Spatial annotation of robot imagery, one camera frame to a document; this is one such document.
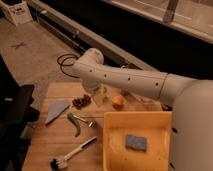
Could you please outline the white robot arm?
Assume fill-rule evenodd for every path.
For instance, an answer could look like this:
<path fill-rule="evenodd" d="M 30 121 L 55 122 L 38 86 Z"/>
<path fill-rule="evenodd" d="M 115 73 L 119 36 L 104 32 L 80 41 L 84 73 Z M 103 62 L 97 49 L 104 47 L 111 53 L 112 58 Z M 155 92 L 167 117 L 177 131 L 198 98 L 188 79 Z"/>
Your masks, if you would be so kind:
<path fill-rule="evenodd" d="M 101 83 L 158 100 L 172 108 L 169 171 L 213 171 L 213 80 L 106 66 L 96 48 L 72 66 L 84 89 Z"/>

